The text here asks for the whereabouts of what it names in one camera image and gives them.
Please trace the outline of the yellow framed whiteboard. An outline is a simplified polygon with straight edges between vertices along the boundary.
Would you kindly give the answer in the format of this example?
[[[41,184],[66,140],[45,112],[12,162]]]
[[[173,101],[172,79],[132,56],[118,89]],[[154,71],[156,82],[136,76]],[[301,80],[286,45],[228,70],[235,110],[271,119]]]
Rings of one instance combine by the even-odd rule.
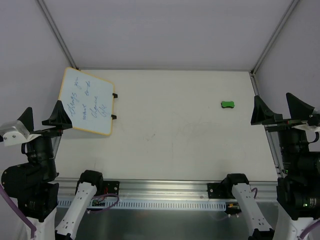
[[[67,67],[58,99],[71,120],[72,128],[84,132],[109,136],[113,130],[113,82],[92,74]]]

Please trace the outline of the green whiteboard eraser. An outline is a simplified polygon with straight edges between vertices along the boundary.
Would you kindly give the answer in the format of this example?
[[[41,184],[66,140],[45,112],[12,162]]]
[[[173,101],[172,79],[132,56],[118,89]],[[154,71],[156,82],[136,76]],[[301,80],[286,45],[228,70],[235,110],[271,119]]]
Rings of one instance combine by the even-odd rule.
[[[220,105],[223,109],[233,109],[235,107],[234,101],[222,101]]]

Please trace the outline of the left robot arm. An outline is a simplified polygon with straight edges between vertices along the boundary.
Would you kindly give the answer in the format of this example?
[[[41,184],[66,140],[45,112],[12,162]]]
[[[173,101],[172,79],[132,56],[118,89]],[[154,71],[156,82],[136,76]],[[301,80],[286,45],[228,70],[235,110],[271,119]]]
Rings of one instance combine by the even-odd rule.
[[[55,226],[59,184],[53,181],[59,174],[53,139],[60,139],[73,125],[60,100],[42,124],[48,128],[34,129],[33,109],[27,107],[17,120],[1,125],[1,142],[6,147],[20,145],[27,162],[3,171],[0,194],[24,222],[28,239],[74,240],[90,201],[104,191],[103,174],[85,170],[80,175],[74,199]]]

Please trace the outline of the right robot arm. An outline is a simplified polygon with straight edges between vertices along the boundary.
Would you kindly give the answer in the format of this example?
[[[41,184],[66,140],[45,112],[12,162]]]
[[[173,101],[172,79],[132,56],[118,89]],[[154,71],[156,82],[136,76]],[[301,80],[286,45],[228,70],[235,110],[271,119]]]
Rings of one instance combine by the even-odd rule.
[[[320,224],[320,153],[310,151],[306,135],[313,131],[313,142],[319,141],[320,113],[289,92],[286,100],[290,118],[284,119],[256,95],[250,121],[278,135],[285,176],[277,180],[276,227],[262,214],[245,174],[228,174],[220,183],[223,194],[237,201],[250,240],[304,240]]]

